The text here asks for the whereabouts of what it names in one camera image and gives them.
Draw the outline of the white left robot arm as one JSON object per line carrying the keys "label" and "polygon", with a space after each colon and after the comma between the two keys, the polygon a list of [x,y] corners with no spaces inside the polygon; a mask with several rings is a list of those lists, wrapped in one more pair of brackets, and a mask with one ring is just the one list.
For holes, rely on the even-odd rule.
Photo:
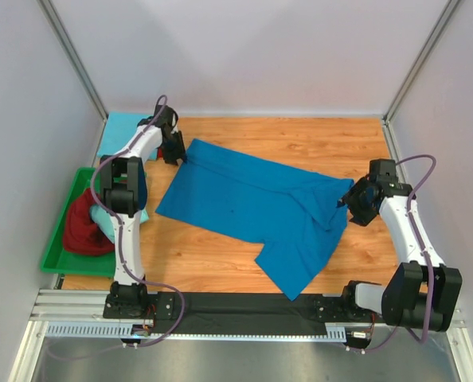
{"label": "white left robot arm", "polygon": [[154,114],[139,122],[136,132],[121,150],[105,155],[94,174],[99,190],[90,185],[94,201],[110,215],[115,235],[115,274],[106,297],[103,317],[143,319],[153,317],[140,250],[140,221],[147,204],[144,163],[153,151],[165,163],[176,166],[186,160],[177,112],[162,96]]}

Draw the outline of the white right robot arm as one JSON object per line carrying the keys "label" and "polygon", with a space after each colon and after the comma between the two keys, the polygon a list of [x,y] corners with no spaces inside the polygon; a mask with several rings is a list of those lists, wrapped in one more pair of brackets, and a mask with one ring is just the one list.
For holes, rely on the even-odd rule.
{"label": "white right robot arm", "polygon": [[380,158],[370,161],[368,173],[339,200],[353,224],[365,227],[376,217],[384,221],[398,260],[387,286],[352,280],[344,287],[340,310],[346,319],[355,322],[374,312],[387,325],[422,333],[449,328],[463,278],[432,246],[418,212],[417,190],[400,181],[394,160]]}

